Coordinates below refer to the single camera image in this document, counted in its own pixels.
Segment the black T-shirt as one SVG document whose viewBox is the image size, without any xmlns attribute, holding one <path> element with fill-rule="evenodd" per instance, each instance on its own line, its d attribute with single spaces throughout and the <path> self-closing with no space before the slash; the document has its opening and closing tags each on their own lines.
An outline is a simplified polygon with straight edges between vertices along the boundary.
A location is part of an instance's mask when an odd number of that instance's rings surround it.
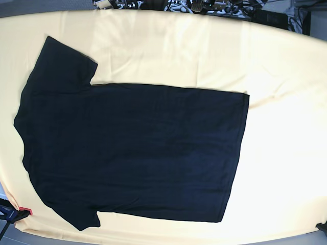
<svg viewBox="0 0 327 245">
<path fill-rule="evenodd" d="M 98 212 L 222 220 L 246 127 L 244 93 L 92 85 L 97 63 L 47 37 L 14 127 L 45 205 L 78 230 Z"/>
</svg>

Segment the white power strip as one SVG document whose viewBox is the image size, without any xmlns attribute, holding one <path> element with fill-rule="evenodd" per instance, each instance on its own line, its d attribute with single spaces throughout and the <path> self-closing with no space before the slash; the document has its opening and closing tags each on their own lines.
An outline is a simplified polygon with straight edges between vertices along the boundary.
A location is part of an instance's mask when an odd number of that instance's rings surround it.
<svg viewBox="0 0 327 245">
<path fill-rule="evenodd" d="M 188 6 L 186 1 L 168 1 L 167 5 L 164 8 L 164 11 L 167 12 L 180 12 L 180 13 L 191 13 L 194 12 Z"/>
</svg>

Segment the yellow tablecloth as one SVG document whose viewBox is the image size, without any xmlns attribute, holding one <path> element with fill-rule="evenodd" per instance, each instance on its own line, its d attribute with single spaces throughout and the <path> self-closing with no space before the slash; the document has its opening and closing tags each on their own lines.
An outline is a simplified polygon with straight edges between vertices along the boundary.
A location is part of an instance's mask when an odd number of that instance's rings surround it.
<svg viewBox="0 0 327 245">
<path fill-rule="evenodd" d="M 47 36 L 98 63 L 93 84 L 148 83 L 246 92 L 246 130 L 220 223 L 100 213 L 78 231 L 42 203 L 14 129 L 20 94 Z M 142 10 L 1 19 L 1 184 L 32 216 L 16 228 L 95 244 L 245 244 L 326 221 L 326 42 L 247 21 Z"/>
</svg>

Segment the black box on back table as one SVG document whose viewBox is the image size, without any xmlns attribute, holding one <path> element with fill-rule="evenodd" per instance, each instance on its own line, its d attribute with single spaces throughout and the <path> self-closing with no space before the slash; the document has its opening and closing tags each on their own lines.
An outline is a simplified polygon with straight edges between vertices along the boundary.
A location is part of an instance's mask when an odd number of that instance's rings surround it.
<svg viewBox="0 0 327 245">
<path fill-rule="evenodd" d="M 252 22 L 284 30 L 288 28 L 288 16 L 284 13 L 256 10 Z"/>
</svg>

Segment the red and black clamp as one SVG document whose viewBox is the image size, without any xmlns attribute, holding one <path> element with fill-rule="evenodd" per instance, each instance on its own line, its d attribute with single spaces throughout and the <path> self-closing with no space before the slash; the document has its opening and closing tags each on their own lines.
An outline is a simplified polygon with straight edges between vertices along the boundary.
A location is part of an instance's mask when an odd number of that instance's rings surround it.
<svg viewBox="0 0 327 245">
<path fill-rule="evenodd" d="M 5 220 L 10 224 L 13 224 L 21 219 L 32 215 L 32 211 L 26 208 L 16 208 L 5 199 L 1 199 L 1 220 Z"/>
</svg>

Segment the black clamp at right corner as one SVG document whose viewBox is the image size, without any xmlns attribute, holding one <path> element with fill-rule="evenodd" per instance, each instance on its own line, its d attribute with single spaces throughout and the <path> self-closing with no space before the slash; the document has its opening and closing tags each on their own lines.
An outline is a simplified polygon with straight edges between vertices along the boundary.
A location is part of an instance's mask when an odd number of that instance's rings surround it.
<svg viewBox="0 0 327 245">
<path fill-rule="evenodd" d="M 325 235 L 327 235 L 327 223 L 318 223 L 316 225 L 316 228 L 319 230 L 319 231 L 322 231 Z"/>
</svg>

